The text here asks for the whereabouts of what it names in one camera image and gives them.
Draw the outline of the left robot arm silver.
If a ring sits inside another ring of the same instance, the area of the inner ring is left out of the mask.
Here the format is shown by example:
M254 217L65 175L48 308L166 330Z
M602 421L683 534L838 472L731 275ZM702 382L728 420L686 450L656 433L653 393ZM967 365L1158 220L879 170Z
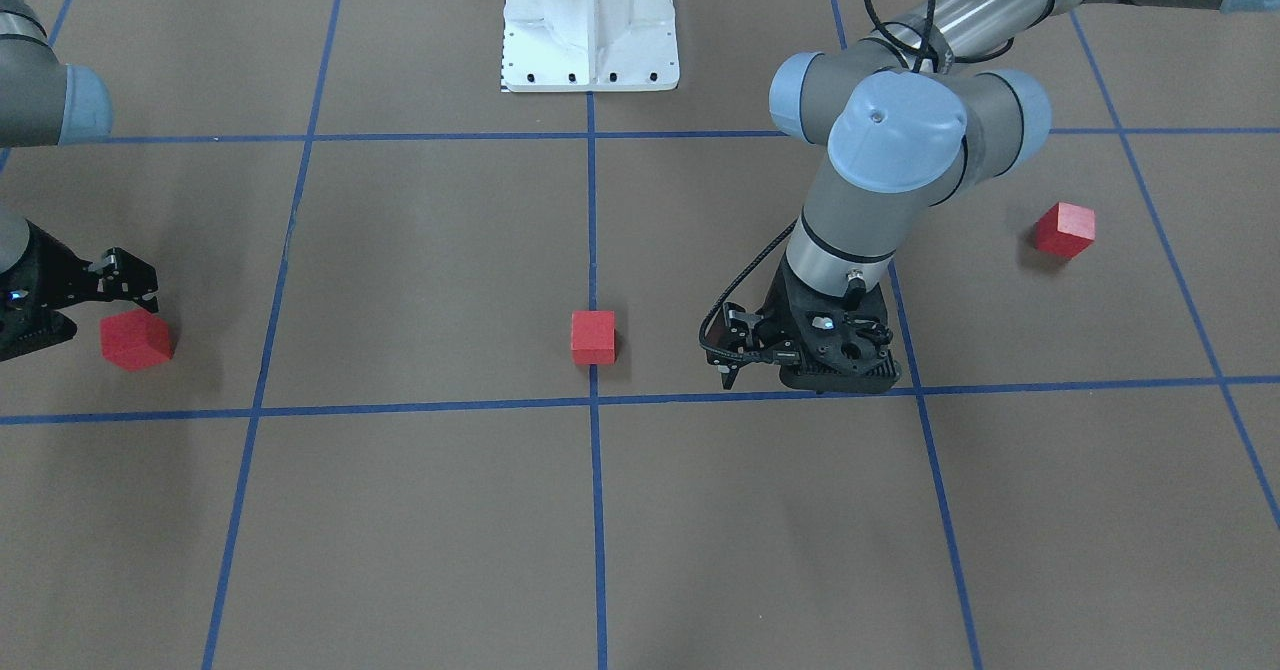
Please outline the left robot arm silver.
M1088 3L1276 12L1277 0L925 0L841 53L800 53L771 83L785 135L826 156L755 311L716 300L699 328L724 389L750 364L792 389L878 395L902 375L881 281L920 214L1041 150L1050 96L1020 70L955 76Z

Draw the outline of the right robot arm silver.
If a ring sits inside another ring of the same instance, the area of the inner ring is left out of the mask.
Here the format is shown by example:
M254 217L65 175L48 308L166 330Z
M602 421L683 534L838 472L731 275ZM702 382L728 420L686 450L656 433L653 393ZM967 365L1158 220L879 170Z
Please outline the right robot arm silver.
M1 140L4 149L51 147L104 140L113 102L88 67L59 60L38 13L26 0L3 1ZM102 268L78 257L27 217L3 209L3 360L74 337L61 310L109 302Z

